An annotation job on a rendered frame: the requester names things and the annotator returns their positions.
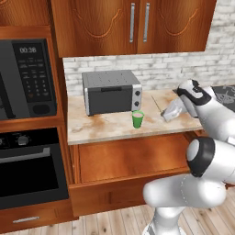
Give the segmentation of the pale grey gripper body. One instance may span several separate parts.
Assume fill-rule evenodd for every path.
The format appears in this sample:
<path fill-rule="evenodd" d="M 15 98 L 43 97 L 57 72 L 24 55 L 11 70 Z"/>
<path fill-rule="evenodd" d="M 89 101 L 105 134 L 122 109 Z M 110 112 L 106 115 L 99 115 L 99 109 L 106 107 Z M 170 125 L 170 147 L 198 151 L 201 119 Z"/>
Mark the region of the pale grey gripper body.
<path fill-rule="evenodd" d="M 171 121 L 174 118 L 177 118 L 181 113 L 185 113 L 186 108 L 185 104 L 180 98 L 175 98 L 168 107 L 166 107 L 161 116 L 164 118 L 166 122 Z"/>

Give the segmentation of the black microwave oven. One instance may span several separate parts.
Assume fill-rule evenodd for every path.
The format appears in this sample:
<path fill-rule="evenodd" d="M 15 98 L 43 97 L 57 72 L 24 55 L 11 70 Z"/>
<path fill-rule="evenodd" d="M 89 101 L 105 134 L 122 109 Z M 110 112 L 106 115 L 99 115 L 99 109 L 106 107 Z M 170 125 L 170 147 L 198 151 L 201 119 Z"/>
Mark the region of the black microwave oven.
<path fill-rule="evenodd" d="M 45 39 L 0 39 L 0 120 L 55 116 Z"/>

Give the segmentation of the open wooden drawer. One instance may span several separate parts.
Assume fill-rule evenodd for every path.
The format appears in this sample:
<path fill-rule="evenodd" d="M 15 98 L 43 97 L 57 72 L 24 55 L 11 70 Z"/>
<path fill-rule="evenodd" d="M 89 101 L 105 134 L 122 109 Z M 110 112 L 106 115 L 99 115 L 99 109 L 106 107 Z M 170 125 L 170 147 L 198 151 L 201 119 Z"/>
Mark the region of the open wooden drawer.
<path fill-rule="evenodd" d="M 71 146 L 73 214 L 142 205 L 146 183 L 189 171 L 185 152 L 195 137 L 194 131 L 188 131 Z"/>

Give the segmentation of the wooden cupboard door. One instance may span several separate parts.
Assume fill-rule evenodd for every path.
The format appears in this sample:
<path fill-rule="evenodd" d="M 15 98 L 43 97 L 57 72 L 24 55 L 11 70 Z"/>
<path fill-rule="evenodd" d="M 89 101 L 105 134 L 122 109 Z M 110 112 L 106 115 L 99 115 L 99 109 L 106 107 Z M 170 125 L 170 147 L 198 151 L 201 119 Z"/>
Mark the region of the wooden cupboard door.
<path fill-rule="evenodd" d="M 148 38 L 143 42 L 146 3 Z M 204 51 L 217 0 L 140 0 L 138 53 Z"/>
<path fill-rule="evenodd" d="M 130 6 L 135 3 L 129 42 Z M 135 54 L 140 0 L 51 0 L 61 57 Z"/>

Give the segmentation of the wooden drawer front under oven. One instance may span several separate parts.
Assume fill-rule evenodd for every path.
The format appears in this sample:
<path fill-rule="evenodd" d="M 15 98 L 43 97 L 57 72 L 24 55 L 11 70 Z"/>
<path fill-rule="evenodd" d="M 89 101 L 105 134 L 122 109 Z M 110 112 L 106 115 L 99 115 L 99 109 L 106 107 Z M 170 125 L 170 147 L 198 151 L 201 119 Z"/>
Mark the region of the wooden drawer front under oven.
<path fill-rule="evenodd" d="M 76 219 L 70 199 L 0 210 L 0 234 Z"/>

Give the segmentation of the green smoothie cup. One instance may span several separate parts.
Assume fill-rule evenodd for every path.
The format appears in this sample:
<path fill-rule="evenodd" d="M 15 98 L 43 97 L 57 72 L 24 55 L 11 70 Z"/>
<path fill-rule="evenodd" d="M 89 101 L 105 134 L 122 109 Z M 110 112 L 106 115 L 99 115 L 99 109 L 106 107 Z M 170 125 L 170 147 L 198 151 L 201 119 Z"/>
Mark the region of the green smoothie cup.
<path fill-rule="evenodd" d="M 132 123 L 135 129 L 138 129 L 141 126 L 143 117 L 144 117 L 144 114 L 140 110 L 132 112 Z"/>

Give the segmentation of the wooden cupboard above microwave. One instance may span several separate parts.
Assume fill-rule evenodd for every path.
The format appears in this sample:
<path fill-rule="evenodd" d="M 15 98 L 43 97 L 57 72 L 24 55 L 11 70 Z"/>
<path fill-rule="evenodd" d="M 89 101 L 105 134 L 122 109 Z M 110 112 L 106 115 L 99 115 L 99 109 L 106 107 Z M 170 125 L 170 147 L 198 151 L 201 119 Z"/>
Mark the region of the wooden cupboard above microwave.
<path fill-rule="evenodd" d="M 0 26 L 45 26 L 50 16 L 47 0 L 0 0 Z"/>

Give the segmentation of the black built-in oven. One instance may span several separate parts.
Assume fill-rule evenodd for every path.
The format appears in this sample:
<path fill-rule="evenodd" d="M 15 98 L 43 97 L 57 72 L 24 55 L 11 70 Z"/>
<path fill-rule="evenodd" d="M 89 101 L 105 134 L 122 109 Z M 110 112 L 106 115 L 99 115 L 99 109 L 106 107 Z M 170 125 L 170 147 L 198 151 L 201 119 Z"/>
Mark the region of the black built-in oven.
<path fill-rule="evenodd" d="M 17 139 L 28 137 L 19 146 Z M 0 209 L 24 207 L 69 197 L 56 128 L 0 133 L 0 159 L 42 152 L 50 156 L 0 163 Z"/>

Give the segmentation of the grey toaster oven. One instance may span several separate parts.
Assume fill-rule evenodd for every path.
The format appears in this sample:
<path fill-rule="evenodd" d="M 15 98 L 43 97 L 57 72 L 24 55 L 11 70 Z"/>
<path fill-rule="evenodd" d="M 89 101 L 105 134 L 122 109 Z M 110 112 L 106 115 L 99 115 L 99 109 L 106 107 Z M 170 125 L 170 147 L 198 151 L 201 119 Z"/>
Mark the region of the grey toaster oven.
<path fill-rule="evenodd" d="M 88 117 L 141 108 L 142 86 L 131 70 L 82 73 L 82 80 Z"/>

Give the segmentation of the black hob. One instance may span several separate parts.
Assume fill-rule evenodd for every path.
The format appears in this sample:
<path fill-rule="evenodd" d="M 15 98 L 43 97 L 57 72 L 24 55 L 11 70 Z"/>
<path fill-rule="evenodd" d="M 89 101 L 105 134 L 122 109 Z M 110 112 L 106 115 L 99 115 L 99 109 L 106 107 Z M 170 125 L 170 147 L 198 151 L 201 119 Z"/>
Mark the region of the black hob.
<path fill-rule="evenodd" d="M 235 84 L 212 87 L 217 100 L 228 109 L 235 112 Z"/>

